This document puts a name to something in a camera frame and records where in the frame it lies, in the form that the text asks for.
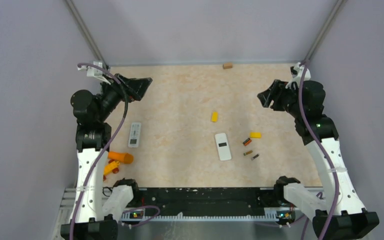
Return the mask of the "white remote control back up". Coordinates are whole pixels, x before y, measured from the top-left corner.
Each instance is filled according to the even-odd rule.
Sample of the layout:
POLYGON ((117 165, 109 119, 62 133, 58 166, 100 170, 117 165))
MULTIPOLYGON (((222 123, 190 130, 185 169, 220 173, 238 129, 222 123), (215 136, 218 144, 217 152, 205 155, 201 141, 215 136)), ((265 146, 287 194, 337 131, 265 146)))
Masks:
POLYGON ((217 152, 220 161, 229 161, 232 159, 230 145, 226 133, 217 133, 214 135, 217 152))

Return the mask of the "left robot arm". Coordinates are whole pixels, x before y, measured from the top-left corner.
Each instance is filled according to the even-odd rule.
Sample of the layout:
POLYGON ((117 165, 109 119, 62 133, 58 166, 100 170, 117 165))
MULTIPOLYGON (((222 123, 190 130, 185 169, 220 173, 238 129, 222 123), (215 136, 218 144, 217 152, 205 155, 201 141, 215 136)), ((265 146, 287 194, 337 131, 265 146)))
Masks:
POLYGON ((102 83, 101 93, 82 89, 70 98, 76 118, 76 152, 78 162, 75 200, 68 223, 61 225, 65 240, 115 240, 118 223, 127 206, 140 202, 139 191, 130 185, 116 186, 103 201, 105 160, 115 138, 106 119, 120 102, 124 109, 145 96, 153 79, 115 75, 115 81, 102 83))

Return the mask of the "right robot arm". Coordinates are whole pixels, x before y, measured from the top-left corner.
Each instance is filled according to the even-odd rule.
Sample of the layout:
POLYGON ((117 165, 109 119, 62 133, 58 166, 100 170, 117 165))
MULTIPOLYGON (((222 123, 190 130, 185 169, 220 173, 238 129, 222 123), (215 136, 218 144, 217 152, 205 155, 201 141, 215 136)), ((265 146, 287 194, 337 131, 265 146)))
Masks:
POLYGON ((339 134, 331 118, 323 113, 326 93, 321 83, 302 85, 274 80, 257 95, 265 108, 294 117, 295 130, 310 153, 323 187, 320 199, 298 179, 281 176, 275 182, 273 200, 279 206, 292 204, 308 218, 321 240, 364 238, 380 223, 358 197, 345 166, 339 134))

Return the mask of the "gold battery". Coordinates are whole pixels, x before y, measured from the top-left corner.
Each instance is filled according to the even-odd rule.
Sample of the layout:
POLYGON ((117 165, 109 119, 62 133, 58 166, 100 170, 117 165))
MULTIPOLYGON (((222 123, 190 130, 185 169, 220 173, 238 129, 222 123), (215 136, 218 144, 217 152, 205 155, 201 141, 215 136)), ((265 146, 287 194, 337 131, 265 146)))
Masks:
POLYGON ((243 155, 244 155, 244 156, 247 156, 247 155, 250 155, 251 153, 253 153, 253 151, 252 151, 252 150, 249 150, 249 151, 244 152, 243 155))

